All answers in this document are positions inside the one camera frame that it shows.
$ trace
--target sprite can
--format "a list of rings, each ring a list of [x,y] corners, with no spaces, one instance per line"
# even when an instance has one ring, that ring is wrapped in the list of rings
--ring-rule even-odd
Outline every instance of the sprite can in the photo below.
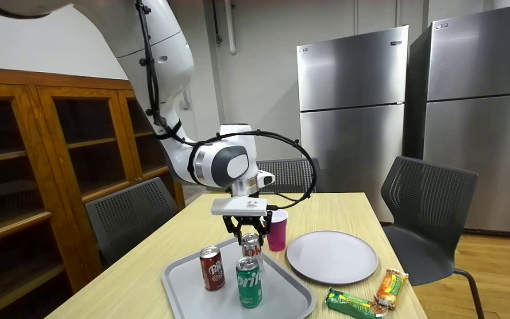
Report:
[[[256,307],[261,303],[261,271],[259,261],[253,257],[243,257],[235,267],[239,301],[243,307]]]

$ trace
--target pink plastic cup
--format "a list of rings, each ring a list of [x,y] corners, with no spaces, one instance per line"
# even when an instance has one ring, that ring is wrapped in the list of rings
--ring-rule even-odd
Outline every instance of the pink plastic cup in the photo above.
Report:
[[[285,210],[274,210],[271,219],[271,231],[267,234],[269,249],[273,252],[280,252],[285,249],[287,242],[287,218],[289,213]]]

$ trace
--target red can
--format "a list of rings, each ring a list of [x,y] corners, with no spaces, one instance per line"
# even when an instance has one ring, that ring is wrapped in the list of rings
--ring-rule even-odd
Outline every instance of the red can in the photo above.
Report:
[[[206,289],[218,290],[225,284],[221,252],[216,246],[209,246],[200,250],[200,265]]]

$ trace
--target metal chair leg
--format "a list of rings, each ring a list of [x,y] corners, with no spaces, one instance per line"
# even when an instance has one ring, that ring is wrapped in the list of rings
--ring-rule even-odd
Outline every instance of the metal chair leg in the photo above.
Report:
[[[477,291],[477,285],[475,279],[470,275],[469,272],[456,268],[454,274],[462,275],[469,281],[469,288],[471,289],[471,295],[473,296],[473,302],[475,303],[475,311],[477,312],[478,319],[485,319],[483,315],[483,307],[481,306],[481,300],[479,299],[479,292]]]

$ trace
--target stainless steel refrigerator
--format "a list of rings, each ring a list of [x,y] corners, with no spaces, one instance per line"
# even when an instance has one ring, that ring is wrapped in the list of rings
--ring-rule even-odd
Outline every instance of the stainless steel refrigerator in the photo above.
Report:
[[[365,192],[382,222],[381,185],[402,152],[409,27],[297,47],[301,143],[326,192]]]
[[[465,227],[510,232],[510,8],[433,22],[407,82],[405,155],[478,172]]]

